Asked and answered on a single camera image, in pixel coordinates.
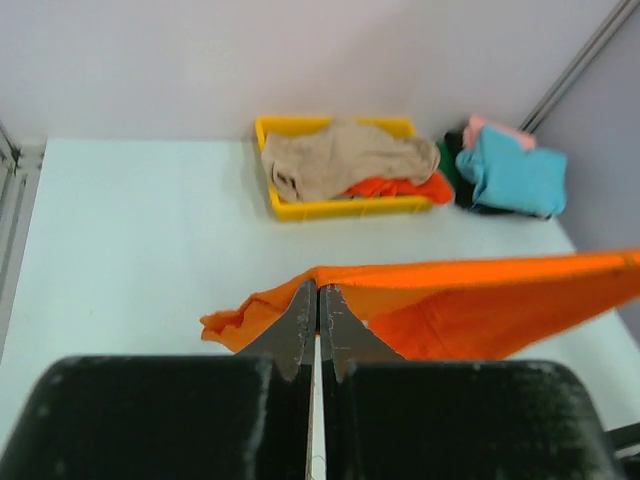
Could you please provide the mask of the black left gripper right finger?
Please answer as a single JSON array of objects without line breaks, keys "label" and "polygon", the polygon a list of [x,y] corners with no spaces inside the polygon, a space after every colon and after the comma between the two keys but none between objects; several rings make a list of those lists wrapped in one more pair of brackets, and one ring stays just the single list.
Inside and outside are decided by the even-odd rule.
[{"label": "black left gripper right finger", "polygon": [[324,381],[341,383],[356,365],[404,361],[356,317],[336,285],[319,291],[319,328]]}]

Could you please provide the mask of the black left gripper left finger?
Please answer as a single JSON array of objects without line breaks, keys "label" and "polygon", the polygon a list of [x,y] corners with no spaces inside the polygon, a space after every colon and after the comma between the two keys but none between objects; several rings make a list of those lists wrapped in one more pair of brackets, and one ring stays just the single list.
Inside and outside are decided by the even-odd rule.
[{"label": "black left gripper left finger", "polygon": [[317,288],[313,280],[303,281],[285,312],[237,356],[270,359],[281,377],[293,382],[314,360],[317,324]]}]

